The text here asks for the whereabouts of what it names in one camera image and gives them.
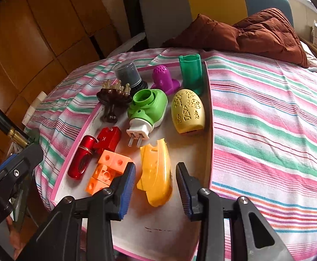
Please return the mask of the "person's left hand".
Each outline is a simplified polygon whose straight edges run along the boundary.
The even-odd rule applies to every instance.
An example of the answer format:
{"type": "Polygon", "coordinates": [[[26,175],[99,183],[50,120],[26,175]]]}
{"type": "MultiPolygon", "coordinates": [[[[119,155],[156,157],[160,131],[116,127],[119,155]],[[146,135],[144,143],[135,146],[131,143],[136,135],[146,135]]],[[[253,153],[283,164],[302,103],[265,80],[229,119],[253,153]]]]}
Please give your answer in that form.
{"type": "Polygon", "coordinates": [[[9,230],[9,241],[14,248],[13,259],[16,260],[26,244],[21,241],[20,233],[14,228],[13,220],[10,216],[6,217],[6,223],[9,230]]]}

